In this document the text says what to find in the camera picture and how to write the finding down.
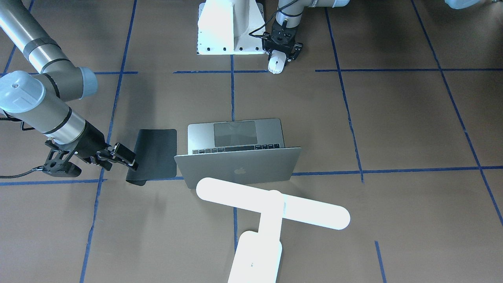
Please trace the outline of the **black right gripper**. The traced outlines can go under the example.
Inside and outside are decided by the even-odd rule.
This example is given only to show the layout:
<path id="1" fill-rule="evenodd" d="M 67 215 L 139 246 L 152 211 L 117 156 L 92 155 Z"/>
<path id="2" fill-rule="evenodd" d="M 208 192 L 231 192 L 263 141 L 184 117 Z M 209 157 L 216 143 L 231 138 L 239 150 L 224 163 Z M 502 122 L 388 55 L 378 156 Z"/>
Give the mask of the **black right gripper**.
<path id="1" fill-rule="evenodd" d="M 84 158 L 87 164 L 99 165 L 105 170 L 111 170 L 112 163 L 125 165 L 129 169 L 136 171 L 138 163 L 136 162 L 136 154 L 129 150 L 128 147 L 121 143 L 116 143 L 113 147 L 113 155 L 108 150 L 108 147 L 95 146 L 90 147 L 88 156 Z"/>

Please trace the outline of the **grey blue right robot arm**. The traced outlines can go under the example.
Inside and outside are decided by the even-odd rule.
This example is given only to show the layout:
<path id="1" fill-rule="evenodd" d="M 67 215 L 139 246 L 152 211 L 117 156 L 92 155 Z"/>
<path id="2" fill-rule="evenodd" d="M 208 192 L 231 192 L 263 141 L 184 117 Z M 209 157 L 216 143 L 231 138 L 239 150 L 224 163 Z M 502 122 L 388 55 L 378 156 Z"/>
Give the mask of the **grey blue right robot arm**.
<path id="1" fill-rule="evenodd" d="M 7 118 L 25 122 L 48 138 L 48 157 L 36 170 L 55 177 L 77 177 L 81 169 L 71 163 L 72 156 L 105 170 L 113 163 L 137 170 L 133 151 L 121 143 L 108 144 L 97 128 L 68 105 L 97 92 L 95 73 L 74 66 L 22 1 L 2 0 L 0 6 L 2 30 L 37 71 L 31 75 L 16 70 L 2 76 L 0 102 Z"/>

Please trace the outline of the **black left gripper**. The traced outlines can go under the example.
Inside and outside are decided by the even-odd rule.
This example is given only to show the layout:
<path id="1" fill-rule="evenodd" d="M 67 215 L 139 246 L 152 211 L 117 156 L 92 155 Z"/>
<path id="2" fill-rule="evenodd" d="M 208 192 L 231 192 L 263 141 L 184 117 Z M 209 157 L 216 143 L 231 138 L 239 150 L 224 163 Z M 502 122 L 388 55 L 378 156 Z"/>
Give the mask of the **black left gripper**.
<path id="1" fill-rule="evenodd" d="M 268 55 L 268 61 L 271 59 L 273 50 L 290 55 L 290 61 L 297 59 L 303 49 L 303 43 L 295 40 L 297 30 L 298 27 L 288 28 L 285 23 L 274 22 L 271 33 L 264 32 L 263 50 Z"/>

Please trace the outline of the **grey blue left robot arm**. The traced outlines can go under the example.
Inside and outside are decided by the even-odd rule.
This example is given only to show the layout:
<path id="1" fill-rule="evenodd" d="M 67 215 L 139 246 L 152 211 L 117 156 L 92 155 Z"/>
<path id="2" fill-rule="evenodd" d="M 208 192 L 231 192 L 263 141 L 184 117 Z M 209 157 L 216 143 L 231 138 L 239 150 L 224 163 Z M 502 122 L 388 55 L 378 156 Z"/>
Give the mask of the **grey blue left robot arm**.
<path id="1" fill-rule="evenodd" d="M 296 40 L 305 8 L 344 7 L 349 0 L 279 0 L 278 9 L 272 16 L 272 29 L 260 37 L 263 50 L 268 54 L 270 66 L 286 66 L 297 59 L 303 43 Z"/>

